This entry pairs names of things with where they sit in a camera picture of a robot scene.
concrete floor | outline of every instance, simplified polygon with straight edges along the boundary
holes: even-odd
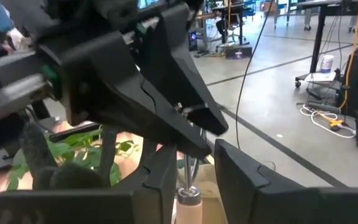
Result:
[[[323,40],[333,20],[333,17],[327,18]],[[291,17],[286,27],[285,18],[281,17],[277,30],[274,30],[272,18],[268,20],[241,96],[238,114],[242,121],[239,123],[240,147],[260,162],[273,162],[277,172],[304,186],[344,184],[358,187],[358,148],[355,139],[339,138],[313,125],[296,107],[296,103],[305,102],[308,97],[306,84],[296,89],[294,78],[307,74],[310,69],[317,17],[312,17],[312,30],[309,32],[303,31],[303,21],[303,16]],[[344,63],[352,51],[354,35],[347,33],[349,21],[350,17],[342,18],[340,43],[338,19],[331,41],[326,44],[329,54],[335,56],[334,68],[340,65],[340,54]],[[263,20],[256,16],[254,21],[249,19],[244,25],[244,35],[252,46],[255,46],[262,23]],[[194,60],[215,100],[228,110],[224,115],[230,128],[220,138],[236,146],[233,113],[236,112],[241,81],[249,59]],[[64,114],[61,106],[52,101],[47,104],[53,114]],[[211,141],[215,139],[214,136],[208,137]],[[299,163],[299,158],[309,162],[307,167],[313,167],[314,173]]]

